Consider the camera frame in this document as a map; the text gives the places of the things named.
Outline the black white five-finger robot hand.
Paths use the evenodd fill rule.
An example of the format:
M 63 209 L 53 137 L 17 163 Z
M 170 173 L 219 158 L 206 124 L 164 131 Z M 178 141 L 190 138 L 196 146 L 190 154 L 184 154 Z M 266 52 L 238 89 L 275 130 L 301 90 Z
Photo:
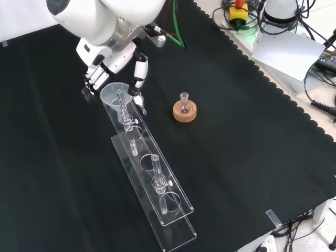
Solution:
M 141 88 L 148 73 L 149 61 L 141 53 L 134 41 L 121 51 L 113 51 L 107 46 L 94 46 L 84 38 L 79 40 L 76 52 L 88 69 L 84 74 L 85 87 L 81 93 L 86 101 L 91 102 L 99 96 L 108 80 L 123 70 L 131 60 L 136 60 L 133 80 L 127 87 L 131 97 L 140 97 Z

